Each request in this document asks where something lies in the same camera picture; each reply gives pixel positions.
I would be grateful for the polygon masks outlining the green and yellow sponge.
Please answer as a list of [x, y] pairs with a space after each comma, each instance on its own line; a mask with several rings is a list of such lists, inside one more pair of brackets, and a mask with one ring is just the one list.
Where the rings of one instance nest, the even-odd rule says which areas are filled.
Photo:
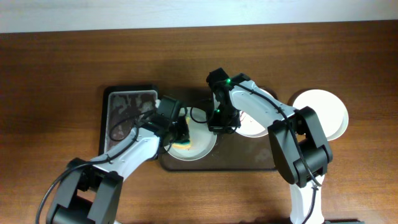
[[189, 132], [190, 118], [187, 116], [181, 116], [175, 123], [176, 138], [172, 143], [172, 147], [175, 149], [188, 151], [192, 146], [192, 141]]

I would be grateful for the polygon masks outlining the pinkish white plate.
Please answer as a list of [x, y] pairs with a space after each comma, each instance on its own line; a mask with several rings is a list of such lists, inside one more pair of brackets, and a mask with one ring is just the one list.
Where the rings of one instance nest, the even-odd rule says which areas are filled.
[[253, 118], [250, 114], [247, 114], [245, 111], [239, 112], [239, 120], [241, 126], [236, 130], [236, 132], [244, 137], [248, 138], [260, 138], [266, 136], [268, 134], [267, 128], [265, 128], [262, 123], [257, 121], [260, 115], [265, 115], [267, 110], [265, 111], [254, 111], [256, 118]]

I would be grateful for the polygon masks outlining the pale green plate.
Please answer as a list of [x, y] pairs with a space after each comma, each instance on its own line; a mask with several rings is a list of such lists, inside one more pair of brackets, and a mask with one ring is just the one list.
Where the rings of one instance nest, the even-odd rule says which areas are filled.
[[190, 142], [186, 144], [173, 143], [164, 149], [172, 157], [181, 161], [195, 161], [205, 157], [215, 146], [217, 135], [208, 130], [205, 123], [197, 123], [190, 115], [191, 107], [187, 107], [186, 120], [188, 124]]

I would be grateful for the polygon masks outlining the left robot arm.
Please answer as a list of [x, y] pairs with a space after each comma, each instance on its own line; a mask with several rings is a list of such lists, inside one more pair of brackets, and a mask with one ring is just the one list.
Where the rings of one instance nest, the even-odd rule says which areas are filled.
[[141, 119], [108, 152], [84, 161], [75, 158], [50, 186], [55, 190], [46, 223], [114, 223], [123, 182], [160, 147], [189, 139], [188, 121]]

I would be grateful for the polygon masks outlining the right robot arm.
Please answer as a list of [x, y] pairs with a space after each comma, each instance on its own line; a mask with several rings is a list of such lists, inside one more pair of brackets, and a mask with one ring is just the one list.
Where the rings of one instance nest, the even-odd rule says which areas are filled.
[[220, 68], [206, 82], [213, 94], [209, 130], [231, 134], [241, 125], [240, 112], [254, 118], [267, 129], [275, 168], [290, 185], [290, 222], [324, 223], [321, 189], [333, 153], [316, 112], [279, 102], [243, 73], [229, 77]]

